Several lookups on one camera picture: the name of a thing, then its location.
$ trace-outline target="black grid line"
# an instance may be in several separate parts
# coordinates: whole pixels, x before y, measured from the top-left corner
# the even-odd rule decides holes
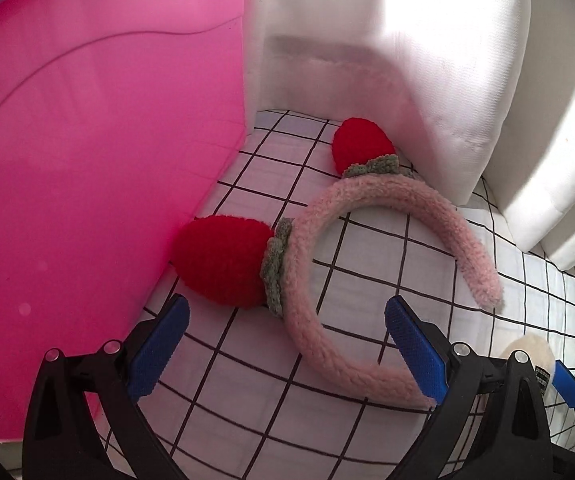
[[[479,407],[481,405],[481,399],[483,398],[483,396],[477,396],[476,399],[476,408],[474,409],[475,412],[479,411]],[[467,428],[467,435],[465,436],[465,439],[463,441],[463,446],[461,447],[461,450],[458,452],[458,456],[456,459],[456,463],[454,465],[454,467],[452,468],[452,471],[456,470],[456,464],[458,464],[461,461],[465,460],[465,448],[467,447],[467,443],[470,440],[470,437],[472,436],[472,430],[474,429],[474,422],[475,422],[475,415],[474,416],[469,416],[469,423],[470,426]]]
[[[283,117],[285,117],[285,115],[287,114],[287,112],[285,114],[283,114],[281,117],[279,117],[279,119],[276,121],[276,123],[274,123],[274,126],[272,126],[272,128],[267,132],[267,134],[263,137],[263,139],[261,140],[261,142],[259,143],[259,145],[256,147],[256,149],[254,150],[254,153],[256,154],[260,149],[261,146],[263,145],[263,143],[266,141],[266,139],[272,134],[272,132],[274,131],[274,128],[276,128],[278,126],[278,124],[280,123],[280,121],[282,120]],[[252,161],[254,157],[251,156],[249,158],[249,160],[246,162],[246,164],[244,165],[244,167],[242,168],[242,170],[240,171],[240,173],[238,174],[238,176],[236,177],[236,179],[234,180],[234,185],[241,180],[241,177],[243,176],[243,174],[245,173],[245,170],[247,170],[247,168],[250,166],[250,163]],[[233,187],[231,189],[228,189],[228,191],[226,192],[225,196],[220,200],[220,202],[218,203],[218,205],[216,206],[215,210],[214,210],[214,214],[216,214],[219,209],[223,206],[223,204],[226,202],[226,200],[228,199],[228,196],[231,194],[232,189],[234,189]],[[190,416],[192,415],[192,412],[194,410],[194,405],[196,405],[196,401],[200,396],[201,390],[203,389],[203,386],[205,385],[206,381],[208,380],[208,376],[210,374],[210,371],[212,370],[212,366],[214,365],[215,361],[216,361],[216,357],[218,356],[218,350],[221,348],[221,346],[223,345],[223,343],[226,340],[226,337],[228,336],[228,331],[230,329],[230,327],[232,326],[232,323],[234,322],[234,319],[236,318],[236,314],[237,314],[238,310],[234,309],[232,311],[232,315],[230,317],[230,319],[228,320],[228,323],[226,324],[226,327],[224,328],[221,337],[219,338],[218,344],[216,345],[215,351],[212,354],[212,357],[210,359],[210,362],[208,363],[208,366],[206,367],[205,372],[203,373],[203,377],[200,380],[199,386],[197,387],[197,390],[194,394],[194,398],[192,400],[192,402],[190,403],[190,406],[188,408],[188,411],[185,415],[185,417],[183,418],[183,422],[181,423],[181,427],[179,428],[179,431],[174,439],[173,442],[173,446],[172,449],[170,450],[170,455],[173,456],[174,452],[178,446],[178,443],[181,439],[181,437],[183,436],[183,431],[185,430],[185,428],[187,427],[188,421],[190,420]]]
[[[401,252],[401,264],[399,266],[399,276],[397,278],[396,288],[395,288],[395,292],[394,292],[395,296],[398,295],[399,291],[401,290],[401,280],[403,279],[403,267],[405,265],[405,255],[407,254],[407,242],[408,242],[409,233],[410,233],[410,215],[408,214],[406,219],[405,219],[405,237],[403,238],[403,251]],[[332,265],[330,266],[330,272],[328,274],[329,276],[331,276],[331,273],[334,270],[334,265],[333,265],[334,263],[335,263],[335,260],[333,260]],[[383,360],[383,354],[385,353],[385,348],[387,347],[388,339],[389,339],[389,333],[386,330],[385,335],[383,336],[383,342],[381,343],[381,348],[380,348],[379,354],[378,354],[378,359],[377,359],[378,364],[381,364],[381,361]],[[352,443],[352,439],[354,438],[354,435],[356,434],[356,431],[357,431],[357,428],[359,427],[361,418],[363,417],[363,413],[365,413],[365,408],[367,407],[368,400],[369,399],[367,397],[363,399],[363,403],[361,404],[359,413],[357,414],[357,418],[354,420],[354,424],[352,425],[352,428],[349,431],[349,435],[347,436],[345,444],[343,445],[343,450],[341,450],[340,457],[337,459],[334,466],[332,467],[332,470],[330,471],[330,474],[328,476],[328,480],[332,480],[334,478],[334,476],[336,475],[336,472],[339,469],[339,466],[341,465],[341,462],[345,458],[345,454],[347,453],[347,450],[349,449],[349,446]]]
[[[168,293],[167,293],[167,295],[165,296],[165,301],[164,301],[163,304],[167,303],[167,302],[170,300],[170,298],[171,298],[172,295],[174,294],[174,289],[176,288],[176,285],[177,285],[178,283],[179,283],[179,277],[177,276],[177,277],[175,278],[174,282],[172,283],[172,286],[171,286],[170,289],[168,290]],[[157,313],[153,312],[152,310],[150,310],[150,309],[147,308],[147,307],[144,307],[143,310],[144,310],[146,313],[148,313],[150,316],[152,316],[152,317],[157,317],[157,316],[158,316]],[[109,444],[110,444],[110,438],[111,438],[111,437],[112,437],[112,428],[110,428],[110,429],[108,430],[108,434],[107,434],[107,436],[104,438],[104,447],[105,447],[105,451],[106,451],[106,452],[108,451],[108,446],[109,446]]]
[[[274,221],[273,227],[276,227],[277,222],[279,221],[279,219],[282,217],[283,213],[285,212],[285,209],[288,206],[289,200],[292,197],[292,194],[294,193],[296,186],[298,185],[298,180],[301,177],[301,175],[303,174],[303,172],[305,171],[305,167],[307,165],[307,162],[310,159],[312,153],[314,152],[317,143],[320,142],[321,136],[323,135],[323,132],[325,131],[325,127],[328,124],[329,124],[329,121],[325,121],[325,123],[321,127],[319,134],[317,135],[315,141],[312,143],[312,146],[311,146],[307,156],[305,157],[305,160],[303,161],[302,167],[299,170],[299,173],[298,173],[297,177],[295,178],[295,181],[293,182],[292,187],[289,190],[289,192],[288,192],[288,194],[287,194],[287,196],[283,202],[283,205],[281,206],[281,210],[279,212],[279,215],[277,216],[276,220]],[[337,247],[338,250],[340,250],[341,243],[343,242],[343,233],[344,233],[344,231],[341,232],[341,236],[339,238],[338,247]],[[322,297],[325,296],[325,289],[326,288],[327,287],[325,286],[324,290],[321,293]],[[248,463],[247,467],[245,468],[245,473],[243,474],[243,477],[242,477],[244,479],[246,479],[248,477],[248,475],[250,474],[250,472],[252,471],[252,468],[254,467],[254,464],[255,464],[257,458],[259,457],[265,442],[268,439],[270,431],[272,430],[272,426],[274,425],[274,422],[276,421],[277,416],[279,416],[280,409],[281,409],[283,402],[285,401],[286,397],[288,396],[289,388],[292,385],[292,382],[294,381],[294,377],[296,375],[298,367],[301,364],[301,359],[302,359],[302,357],[299,354],[296,357],[296,361],[292,367],[292,370],[290,371],[289,378],[287,378],[287,381],[286,381],[285,387],[283,388],[283,391],[281,393],[279,402],[277,403],[276,408],[274,409],[274,412],[272,413],[272,416],[270,417],[270,421],[267,424],[266,430],[264,431],[263,436],[261,437],[261,441],[259,442],[258,446],[254,450],[254,454],[252,455],[250,462]]]
[[[172,445],[172,443],[170,441],[168,441],[166,438],[162,437],[161,435],[156,435],[156,437],[163,443],[167,444],[170,447],[174,447]],[[116,451],[117,453],[119,453],[123,458],[125,458],[125,455],[123,454],[122,450],[118,447],[118,446],[114,446],[114,444],[112,444],[110,442],[109,439],[107,439],[107,441],[104,443],[106,446],[106,452],[108,450],[108,447],[111,447],[114,451]],[[230,478],[235,478],[237,480],[240,480],[240,478],[236,475],[233,475],[231,473],[228,473],[227,471],[224,471],[223,469],[220,469],[208,462],[205,462],[204,460],[201,460],[199,457],[192,455],[191,453],[187,452],[184,449],[181,449],[180,447],[176,448],[178,451],[180,451],[181,453],[183,453],[184,455],[186,455],[187,457],[191,458],[192,460],[196,460],[196,462],[204,465],[205,467],[212,469],[212,471],[216,471],[218,473],[221,473],[223,475],[229,476]]]
[[[322,140],[321,139],[321,135],[323,134],[323,131],[325,129],[325,127],[330,124],[329,121],[324,121],[324,120],[318,120],[317,122],[319,124],[321,124],[321,130],[319,132],[319,136],[317,139],[312,139],[312,137],[308,137],[308,136],[301,136],[299,134],[295,134],[293,132],[281,132],[281,130],[284,130],[286,128],[282,128],[280,126],[280,119],[285,117],[286,115],[293,115],[292,113],[289,113],[287,111],[285,112],[281,112],[280,114],[277,114],[277,118],[279,118],[279,120],[274,124],[274,126],[272,128],[256,128],[258,130],[263,130],[266,132],[266,134],[264,134],[263,136],[263,140],[261,140],[261,143],[257,146],[257,148],[253,151],[245,151],[243,150],[242,156],[246,156],[248,157],[247,163],[245,164],[245,167],[240,171],[237,179],[234,180],[233,183],[228,184],[225,182],[221,182],[221,184],[223,184],[224,186],[226,186],[228,188],[228,190],[226,190],[226,195],[221,199],[220,203],[218,204],[216,211],[218,211],[218,209],[227,201],[229,194],[231,194],[231,192],[234,189],[238,189],[241,190],[243,192],[247,192],[247,193],[251,193],[254,195],[258,195],[259,197],[267,197],[267,198],[272,198],[274,200],[279,200],[282,203],[282,207],[281,207],[281,211],[280,214],[277,216],[276,220],[274,221],[274,223],[276,224],[276,222],[278,221],[278,219],[280,218],[280,216],[282,216],[283,212],[285,211],[286,207],[289,204],[293,204],[293,205],[298,205],[298,206],[307,206],[307,204],[302,203],[302,202],[298,202],[296,200],[293,200],[292,195],[293,195],[293,191],[296,188],[296,185],[298,184],[299,181],[299,176],[304,172],[304,170],[307,168],[308,170],[312,170],[321,174],[325,174],[327,176],[330,177],[334,177],[337,178],[337,176],[327,173],[325,171],[322,171],[318,168],[314,168],[312,167],[312,164],[308,164],[308,160],[309,160],[309,155],[311,155],[312,151],[314,150],[314,147],[317,145],[317,143],[322,143],[322,144],[329,144],[329,142],[327,142],[326,140]],[[259,149],[261,148],[261,145],[263,144],[263,142],[270,136],[270,135],[291,135],[291,136],[295,136],[295,137],[301,137],[303,139],[307,139],[310,141],[314,141],[312,143],[312,148],[309,152],[308,157],[306,158],[306,160],[303,162],[303,164],[297,164],[294,162],[289,162],[289,161],[285,161],[285,160],[281,160],[280,158],[275,158],[274,156],[267,156],[267,155],[263,155],[261,153],[258,153]],[[280,197],[280,196],[274,196],[272,194],[266,193],[266,192],[262,192],[262,191],[258,191],[255,189],[248,189],[248,187],[244,187],[241,186],[239,184],[240,178],[242,177],[242,175],[244,174],[245,170],[247,169],[247,167],[249,166],[249,164],[253,161],[254,158],[266,158],[269,160],[274,160],[276,162],[282,162],[284,164],[288,164],[290,166],[298,166],[299,167],[299,176],[297,176],[297,178],[295,179],[295,181],[292,183],[291,186],[291,190],[288,193],[286,198]],[[496,250],[496,245],[497,245],[497,240],[496,237],[499,237],[500,239],[504,240],[505,242],[507,242],[509,245],[513,246],[514,248],[516,248],[516,245],[513,243],[512,240],[507,240],[507,238],[503,237],[503,235],[499,234],[498,232],[496,232],[496,225],[494,223],[494,215],[493,215],[493,208],[496,209],[495,204],[492,203],[491,201],[491,195],[488,192],[488,187],[487,187],[487,183],[482,181],[483,184],[483,188],[485,190],[485,194],[486,196],[483,196],[482,194],[475,192],[475,195],[477,195],[478,197],[480,197],[482,200],[485,200],[487,202],[488,205],[488,210],[489,210],[489,214],[491,217],[491,229],[483,224],[480,224],[478,222],[475,221],[470,221],[468,220],[468,222],[470,223],[470,225],[476,225],[479,226],[483,229],[485,229],[487,232],[489,232],[491,234],[491,238],[493,240],[493,255],[494,255],[494,259],[496,261],[496,257],[497,257],[497,250]],[[435,247],[432,243],[427,243],[425,241],[423,241],[423,239],[419,239],[419,240],[415,240],[412,237],[408,236],[408,225],[409,225],[409,219],[407,219],[406,221],[406,233],[405,235],[401,235],[398,233],[392,233],[392,232],[386,232],[383,231],[381,229],[378,229],[374,226],[370,226],[370,225],[366,225],[363,224],[362,222],[357,221],[356,219],[350,218],[350,215],[345,215],[345,216],[341,216],[339,217],[341,219],[341,221],[343,221],[343,226],[342,226],[342,231],[341,231],[341,236],[339,237],[339,240],[337,242],[337,246],[335,248],[335,256],[338,257],[338,254],[341,250],[341,244],[343,243],[343,237],[345,235],[345,232],[347,230],[347,225],[348,224],[352,224],[352,225],[356,225],[359,226],[361,228],[364,229],[369,229],[372,230],[373,232],[377,232],[381,235],[387,235],[387,236],[391,236],[391,237],[395,237],[395,238],[399,238],[401,240],[403,240],[405,246],[407,247],[407,243],[412,243],[412,244],[417,244],[420,246],[424,246],[432,251],[437,251],[439,253],[443,253],[443,254],[449,254],[443,247]],[[539,259],[544,260],[546,263],[546,279],[549,279],[548,277],[548,273],[547,271],[550,270],[547,266],[553,266],[553,264],[551,262],[549,262],[549,260],[547,258],[544,258],[543,256],[540,256],[539,254],[535,254],[535,256],[537,256]],[[314,264],[315,265],[319,265],[319,266],[324,266],[325,268],[327,268],[327,273],[326,273],[326,283],[324,283],[324,288],[321,292],[321,294],[319,295],[319,299],[317,302],[317,310],[320,310],[323,302],[325,301],[325,294],[327,293],[327,288],[328,285],[330,283],[330,279],[331,276],[334,272],[342,272],[342,273],[346,273],[348,275],[353,275],[356,276],[357,278],[362,278],[365,280],[368,280],[369,282],[373,282],[373,283],[380,283],[381,285],[387,285],[392,287],[393,290],[395,291],[401,291],[402,293],[405,292],[411,292],[414,293],[418,296],[421,296],[423,298],[429,298],[431,300],[437,301],[441,304],[445,304],[446,306],[450,307],[450,313],[449,313],[449,321],[447,324],[447,332],[448,332],[448,337],[450,334],[450,331],[452,329],[452,321],[453,321],[453,315],[456,312],[456,310],[464,310],[464,311],[469,311],[469,312],[473,312],[473,313],[477,313],[478,314],[482,314],[488,318],[491,317],[491,323],[492,323],[492,330],[491,330],[491,334],[490,334],[490,348],[488,350],[488,353],[491,353],[491,349],[492,349],[492,342],[493,342],[493,338],[495,336],[495,322],[496,320],[498,320],[499,322],[502,320],[504,322],[510,323],[512,326],[516,326],[517,327],[517,337],[520,335],[520,333],[525,333],[526,330],[528,329],[535,329],[535,330],[544,330],[549,338],[550,334],[558,334],[563,338],[563,352],[565,355],[565,350],[567,348],[566,344],[569,346],[569,341],[567,341],[567,338],[572,338],[575,339],[575,333],[569,333],[572,332],[570,329],[570,327],[572,326],[570,324],[570,320],[568,320],[568,306],[573,306],[574,311],[575,311],[575,303],[573,301],[573,298],[569,296],[568,294],[568,283],[567,280],[564,280],[564,289],[563,289],[563,298],[559,298],[557,294],[554,294],[550,291],[551,288],[551,284],[549,282],[545,283],[545,289],[543,290],[543,288],[540,288],[538,286],[534,286],[532,283],[528,283],[527,282],[527,271],[525,269],[525,256],[522,256],[522,267],[523,267],[523,273],[522,273],[522,277],[523,280],[519,280],[514,278],[513,276],[506,276],[505,274],[501,274],[501,276],[503,276],[504,278],[506,278],[507,280],[512,280],[513,282],[519,283],[520,286],[523,288],[523,316],[522,316],[522,320],[516,320],[516,319],[509,319],[506,316],[503,316],[503,311],[500,312],[487,312],[484,311],[478,307],[475,306],[469,306],[469,305],[461,305],[458,304],[458,301],[456,301],[456,296],[455,296],[455,290],[456,290],[456,278],[458,277],[458,270],[456,270],[456,266],[455,266],[455,272],[453,274],[453,290],[452,290],[452,295],[450,298],[438,298],[436,296],[433,296],[431,294],[427,294],[425,292],[422,291],[418,291],[418,290],[414,290],[413,288],[410,288],[409,286],[407,286],[405,283],[401,283],[401,276],[402,276],[402,272],[403,272],[403,264],[404,262],[401,263],[401,267],[399,268],[399,278],[397,279],[397,282],[387,282],[386,280],[379,280],[377,278],[374,278],[372,276],[365,276],[361,273],[358,272],[354,272],[352,270],[348,270],[348,269],[343,269],[341,266],[338,265],[337,263],[337,258],[333,257],[331,263],[324,263],[321,261],[315,261]],[[575,270],[572,270],[571,272],[564,272],[563,273],[565,276],[572,276],[575,278]],[[557,324],[553,324],[553,320],[551,319],[551,312],[548,312],[548,316],[547,316],[547,322],[544,321],[544,325],[545,326],[539,326],[539,324],[533,324],[533,323],[528,323],[528,316],[527,316],[527,309],[529,308],[529,304],[527,302],[527,291],[528,290],[538,290],[539,292],[541,292],[542,294],[546,294],[548,297],[548,304],[551,305],[554,304],[553,301],[555,299],[560,300],[563,302],[564,306],[565,306],[565,310],[564,310],[564,316],[563,316],[563,322],[562,325],[557,325]],[[155,313],[152,310],[148,309],[148,313],[151,315],[155,315]],[[348,337],[353,337],[356,339],[360,339],[363,341],[366,341],[370,344],[379,344],[381,345],[381,351],[379,353],[379,358],[382,357],[383,352],[385,350],[385,348],[395,348],[395,345],[391,342],[388,341],[387,338],[384,338],[383,341],[376,339],[376,338],[371,338],[371,337],[367,337],[367,336],[363,336],[360,334],[355,334],[352,333],[351,331],[348,330],[343,330],[341,328],[335,327],[333,326],[334,322],[325,324],[324,327],[326,330],[332,331],[332,332],[336,332],[336,333],[341,333],[344,336],[348,336]],[[190,327],[190,332],[186,333],[186,336],[189,339],[194,340],[195,342],[197,342],[198,344],[203,345],[204,347],[210,349],[210,351],[212,352],[212,361],[216,359],[217,355],[221,355],[223,357],[225,357],[226,359],[232,360],[238,364],[244,365],[248,368],[250,368],[251,370],[254,370],[255,372],[258,372],[260,374],[264,374],[267,375],[269,377],[274,378],[274,380],[279,380],[280,382],[283,383],[283,395],[282,395],[282,399],[279,400],[279,403],[277,404],[275,411],[273,412],[273,416],[274,416],[274,420],[276,420],[276,416],[279,415],[279,410],[280,407],[282,405],[282,401],[285,399],[285,396],[287,396],[288,394],[288,390],[292,387],[294,388],[303,388],[305,390],[311,391],[311,392],[315,392],[317,394],[321,394],[322,396],[327,396],[327,397],[332,397],[332,398],[336,398],[336,399],[341,399],[344,400],[346,402],[352,402],[355,404],[359,404],[360,408],[359,408],[359,416],[357,416],[353,422],[353,426],[352,429],[350,430],[349,435],[347,436],[347,439],[345,441],[345,444],[343,446],[343,449],[341,450],[341,452],[336,455],[334,453],[330,453],[330,452],[325,452],[325,451],[321,451],[321,450],[316,450],[313,449],[312,447],[309,446],[303,446],[302,444],[296,443],[296,442],[287,442],[283,439],[277,438],[276,436],[270,434],[272,432],[272,427],[271,425],[274,423],[274,420],[271,419],[271,423],[269,424],[268,427],[266,428],[265,431],[260,431],[260,430],[254,430],[252,428],[249,428],[245,425],[239,424],[237,422],[235,422],[234,420],[232,420],[232,418],[228,417],[227,412],[224,413],[216,413],[213,410],[209,410],[208,408],[205,407],[205,405],[203,405],[202,402],[200,402],[200,389],[202,388],[202,385],[199,384],[199,388],[197,388],[196,393],[194,394],[194,396],[190,399],[187,396],[181,396],[181,398],[183,398],[186,402],[190,402],[191,406],[194,407],[194,410],[208,410],[208,413],[210,413],[211,415],[217,416],[218,418],[220,418],[221,420],[229,423],[229,424],[233,424],[234,426],[237,426],[238,428],[240,428],[241,430],[245,430],[245,431],[249,431],[252,434],[256,434],[257,436],[261,436],[262,441],[263,442],[267,442],[267,441],[273,441],[273,442],[278,442],[280,444],[284,444],[286,446],[289,447],[293,447],[295,449],[302,449],[304,451],[308,451],[308,452],[314,452],[315,454],[319,454],[321,456],[324,457],[328,457],[328,458],[334,458],[335,460],[335,466],[333,471],[330,472],[330,475],[328,476],[328,479],[332,479],[333,476],[335,475],[336,470],[339,468],[339,466],[341,465],[341,463],[343,462],[357,462],[357,463],[365,463],[365,464],[380,464],[380,465],[388,465],[388,466],[395,466],[394,462],[374,462],[374,461],[367,461],[367,460],[361,460],[360,458],[347,458],[345,457],[345,453],[347,451],[347,449],[349,448],[352,439],[354,438],[354,435],[357,431],[357,428],[360,425],[360,420],[361,417],[363,415],[363,413],[365,412],[365,410],[367,410],[368,408],[371,407],[375,407],[375,408],[382,408],[382,409],[387,409],[387,410],[393,410],[393,411],[401,411],[401,412],[411,412],[411,413],[418,413],[419,415],[423,415],[425,417],[425,419],[427,420],[427,418],[429,417],[429,413],[426,410],[409,410],[407,408],[397,408],[395,406],[388,406],[388,405],[382,405],[376,402],[371,402],[369,399],[359,399],[359,398],[355,398],[355,397],[350,397],[350,396],[344,396],[343,394],[338,394],[336,392],[328,392],[326,390],[322,390],[320,388],[317,388],[315,386],[311,386],[309,384],[305,384],[305,383],[301,383],[297,380],[295,380],[295,376],[296,376],[296,370],[298,369],[298,364],[299,364],[299,359],[297,359],[297,361],[295,362],[295,366],[292,368],[292,371],[290,372],[290,374],[288,375],[288,377],[284,377],[284,376],[280,376],[276,373],[272,373],[269,370],[264,370],[261,367],[252,365],[250,363],[245,362],[242,359],[238,359],[237,357],[231,355],[230,353],[224,351],[221,347],[214,344],[208,344],[205,341],[200,340],[200,338],[197,338],[195,335],[192,334],[192,327]],[[227,336],[227,332],[228,332],[228,327],[226,326],[226,329],[224,329],[224,331],[222,332],[222,337],[223,339],[225,339],[225,337]],[[575,363],[567,363],[569,365],[572,365],[570,367],[570,369],[573,371],[573,373],[575,373]],[[209,373],[210,371],[210,364],[208,365],[208,369],[206,369],[205,374]],[[552,411],[555,410],[557,407],[563,406],[564,403],[560,401],[560,398],[557,396],[554,399],[554,402],[552,404],[548,405],[548,408],[551,408]],[[470,431],[473,431],[472,427],[474,426],[474,415],[481,415],[482,413],[478,413],[479,411],[479,405],[477,404],[473,410],[474,413],[471,413],[471,419],[472,419],[472,424],[469,427]],[[563,436],[563,438],[565,438],[566,435],[568,435],[568,438],[573,438],[574,437],[574,432],[571,431],[571,429],[573,428],[573,426],[570,426],[569,428],[566,427],[565,430],[561,431],[561,432],[556,432],[552,435],[553,439],[556,438],[561,438],[561,436]],[[109,441],[109,438],[111,437],[111,434],[108,435],[106,442]],[[178,441],[180,440],[180,435],[178,436],[179,438],[177,439],[177,442],[167,442],[168,445],[170,445],[172,447],[172,452],[174,453],[174,451],[178,451],[181,452],[183,454],[185,454],[186,456],[190,457],[193,460],[197,460],[197,462],[202,463],[203,465],[207,466],[208,468],[211,468],[214,471],[219,471],[219,473],[224,474],[226,476],[228,476],[229,478],[237,478],[237,479],[243,479],[243,478],[247,478],[247,476],[250,474],[250,471],[254,468],[254,463],[256,462],[256,459],[258,458],[258,456],[260,455],[260,453],[262,452],[263,449],[263,444],[261,444],[260,446],[257,446],[256,452],[253,456],[253,459],[250,460],[250,463],[248,463],[247,466],[247,470],[244,473],[244,475],[241,476],[237,476],[232,474],[232,472],[227,472],[227,471],[222,471],[219,468],[215,468],[213,465],[210,465],[208,463],[206,463],[204,460],[200,460],[197,457],[191,456],[189,453],[187,453],[185,450],[180,449],[180,447],[178,447]],[[465,442],[464,442],[464,446],[467,444],[469,438],[466,438]],[[463,462],[463,449],[459,452],[458,455],[458,459],[457,460],[451,460],[449,463],[450,464],[454,464],[455,466],[460,465]]]
[[[318,118],[318,117],[312,117],[312,116],[309,116],[309,115],[306,115],[306,114],[300,114],[299,112],[293,112],[293,111],[291,111],[291,110],[288,112],[288,115],[293,116],[293,117],[301,117],[301,118],[304,118],[304,119],[309,119],[309,120],[311,120],[311,121],[317,121],[317,122],[320,122],[320,123],[329,122],[329,121],[326,121],[325,119],[320,119],[320,118]]]

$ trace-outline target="grid paper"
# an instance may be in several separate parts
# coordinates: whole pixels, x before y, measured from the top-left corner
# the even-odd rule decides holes
[[[285,110],[258,113],[199,216],[232,214],[275,226],[298,215],[338,179],[330,150],[337,126]],[[519,251],[484,179],[458,209],[501,275],[501,309],[490,314],[475,304],[454,258],[423,224],[371,207],[337,219],[315,250],[311,292],[328,335],[349,356],[403,366],[383,323],[385,301],[400,292],[452,342],[497,356],[534,332],[575,374],[575,269],[558,271],[540,248]],[[142,319],[156,316],[173,292],[190,302],[190,327],[139,406],[191,480],[384,479],[429,418],[423,410],[349,396],[301,360],[266,309],[210,304],[171,266]],[[552,441],[575,450],[573,411],[551,389],[545,403]],[[444,473],[461,467],[484,405],[481,397],[474,403]],[[131,474],[102,416],[98,428],[113,464]]]

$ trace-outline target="red strawberry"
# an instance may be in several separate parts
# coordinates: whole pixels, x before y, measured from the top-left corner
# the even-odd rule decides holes
[[[265,302],[261,262],[269,225],[236,216],[208,216],[181,228],[172,262],[183,282],[215,303],[250,308]]]
[[[356,117],[343,121],[331,144],[331,155],[339,174],[353,164],[365,164],[377,156],[394,154],[394,144],[381,128]]]

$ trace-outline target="fluffy white object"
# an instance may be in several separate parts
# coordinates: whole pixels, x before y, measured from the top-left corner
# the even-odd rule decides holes
[[[550,375],[547,385],[549,386],[552,384],[556,359],[552,349],[545,339],[536,334],[525,334],[523,337],[510,343],[507,348],[504,349],[503,353],[501,353],[501,357],[503,359],[507,359],[514,350],[522,350],[526,352],[534,366],[547,370]]]

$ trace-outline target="strawberry headband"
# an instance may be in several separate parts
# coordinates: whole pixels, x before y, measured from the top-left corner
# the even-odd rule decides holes
[[[352,118],[334,134],[331,152],[343,178],[295,219],[272,230],[253,219],[209,216],[185,225],[172,261],[184,283],[218,304],[267,304],[282,317],[295,346],[312,368],[350,393],[379,402],[426,408],[407,368],[348,359],[328,338],[309,295],[309,275],[319,235],[339,215],[363,206],[387,206],[432,229],[458,266],[477,304],[499,306],[499,275],[484,246],[455,207],[410,173],[399,172],[392,142],[375,123]]]

